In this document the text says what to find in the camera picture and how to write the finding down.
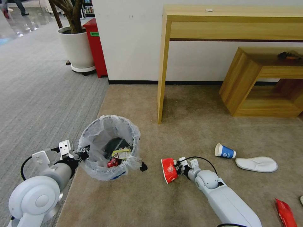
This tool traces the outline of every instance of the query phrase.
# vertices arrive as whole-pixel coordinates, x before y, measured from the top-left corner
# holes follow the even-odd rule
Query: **shoe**
[[[3,10],[3,14],[5,16],[6,19],[9,19],[9,14],[8,14],[8,11],[7,10]]]

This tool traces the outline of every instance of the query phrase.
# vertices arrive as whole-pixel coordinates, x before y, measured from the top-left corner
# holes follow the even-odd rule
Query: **trash can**
[[[127,175],[129,169],[141,169],[143,162],[139,157],[139,139],[140,131],[130,120],[116,115],[101,116],[84,130],[79,139],[78,151],[90,146],[89,158],[81,165],[89,176],[102,181]],[[120,159],[119,165],[108,167],[113,150],[119,155],[126,149],[124,146],[129,149],[127,157]]]
[[[97,75],[99,78],[102,76],[107,76],[107,70],[106,70],[106,65],[105,65],[96,19],[95,18],[91,19],[83,26],[86,29],[89,45],[96,66]]]

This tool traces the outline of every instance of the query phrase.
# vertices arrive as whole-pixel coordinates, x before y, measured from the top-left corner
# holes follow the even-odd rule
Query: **plastic trash bag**
[[[125,139],[133,149],[120,165],[108,168],[109,159],[104,157],[104,149],[110,140],[117,137]],[[101,116],[84,130],[79,139],[78,151],[90,145],[89,158],[81,165],[89,176],[102,181],[127,175],[129,169],[136,170],[141,166],[139,139],[140,131],[130,120],[116,115]]]

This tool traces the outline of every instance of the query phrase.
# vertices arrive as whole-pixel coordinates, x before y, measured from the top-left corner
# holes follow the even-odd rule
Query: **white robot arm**
[[[237,224],[236,226],[262,227],[261,221],[252,209],[224,181],[210,170],[201,170],[197,159],[182,161],[185,175],[204,193],[208,202],[222,223]]]
[[[59,143],[60,161],[55,160],[50,149],[32,155],[39,169],[39,176],[29,178],[19,184],[9,198],[9,211],[13,216],[8,227],[40,227],[51,219],[60,208],[60,201],[66,197],[67,184],[74,175],[78,162],[88,157],[86,150],[72,155],[68,140]]]

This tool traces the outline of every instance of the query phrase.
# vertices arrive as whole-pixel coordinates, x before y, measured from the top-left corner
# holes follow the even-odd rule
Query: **red candy wrapper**
[[[113,167],[113,166],[118,166],[118,159],[117,158],[112,158],[108,163],[107,163],[107,167]]]
[[[161,164],[166,183],[170,183],[178,177],[176,168],[174,167],[174,159],[161,159]]]
[[[297,227],[296,221],[294,220],[293,212],[291,211],[289,205],[283,201],[276,199],[276,206],[283,226]]]

